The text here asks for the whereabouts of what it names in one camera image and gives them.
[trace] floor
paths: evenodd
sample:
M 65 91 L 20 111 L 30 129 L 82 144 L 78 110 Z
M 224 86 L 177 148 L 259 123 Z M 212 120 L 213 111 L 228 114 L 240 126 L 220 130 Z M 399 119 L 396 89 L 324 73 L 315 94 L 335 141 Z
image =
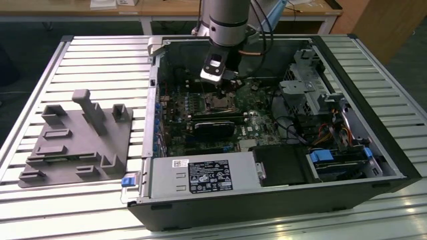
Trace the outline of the floor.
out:
M 188 34 L 193 25 L 193 22 L 153 23 L 153 34 Z M 143 31 L 137 22 L 56 22 L 52 31 L 45 31 L 38 22 L 0 23 L 0 44 L 21 74 L 18 81 L 0 87 L 0 145 L 9 134 L 61 37 L 140 34 Z M 391 74 L 424 110 L 427 110 L 425 53 L 427 18 L 387 65 Z

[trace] green circuit board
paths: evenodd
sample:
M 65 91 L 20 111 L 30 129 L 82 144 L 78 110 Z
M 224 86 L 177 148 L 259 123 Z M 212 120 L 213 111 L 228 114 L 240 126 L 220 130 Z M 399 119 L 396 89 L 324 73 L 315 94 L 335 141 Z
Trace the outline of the green circuit board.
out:
M 169 157 L 241 152 L 241 140 L 253 140 L 249 142 L 256 145 L 281 142 L 268 110 L 271 92 L 263 88 L 253 90 L 253 84 L 252 81 L 247 81 L 235 93 L 229 93 L 221 99 L 215 98 L 215 93 L 189 93 L 181 91 L 183 88 L 168 96 L 168 101 L 163 103 L 163 117 Z M 227 111 L 240 113 L 244 119 L 235 125 L 232 136 L 199 141 L 192 133 L 195 122 L 189 116 Z

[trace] aluminum table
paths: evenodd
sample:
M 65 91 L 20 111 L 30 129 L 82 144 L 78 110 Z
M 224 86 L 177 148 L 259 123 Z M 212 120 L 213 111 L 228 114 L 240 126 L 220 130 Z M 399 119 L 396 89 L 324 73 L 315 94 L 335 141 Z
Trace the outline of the aluminum table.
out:
M 179 231 L 149 232 L 125 208 L 137 195 L 120 180 L 21 189 L 48 104 L 78 109 L 74 89 L 102 108 L 133 109 L 126 171 L 141 168 L 149 36 L 64 37 L 0 149 L 0 239 L 412 239 L 427 237 L 427 178 L 353 209 Z M 421 176 L 427 176 L 427 114 L 357 39 L 321 36 Z M 339 91 L 333 79 L 325 73 Z

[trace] sticker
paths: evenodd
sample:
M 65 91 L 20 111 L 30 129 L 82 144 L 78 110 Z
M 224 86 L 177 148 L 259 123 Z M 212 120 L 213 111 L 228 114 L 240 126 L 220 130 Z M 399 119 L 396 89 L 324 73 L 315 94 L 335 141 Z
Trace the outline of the sticker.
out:
M 137 11 L 120 11 L 118 14 L 122 14 L 122 15 L 137 15 L 139 12 Z
M 188 159 L 180 159 L 172 161 L 172 168 L 180 168 L 188 166 Z
M 187 162 L 187 164 L 192 194 L 233 190 L 228 160 Z

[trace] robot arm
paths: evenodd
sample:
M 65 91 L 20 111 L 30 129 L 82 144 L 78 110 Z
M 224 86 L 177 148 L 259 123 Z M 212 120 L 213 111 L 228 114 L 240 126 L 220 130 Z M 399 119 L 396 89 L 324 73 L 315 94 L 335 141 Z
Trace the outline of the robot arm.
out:
M 261 29 L 269 32 L 268 23 L 276 26 L 285 4 L 285 0 L 203 0 L 201 22 L 192 33 L 209 36 L 211 48 L 200 71 L 205 81 L 220 85 L 225 71 L 237 72 L 239 51 L 251 36 L 257 40 Z

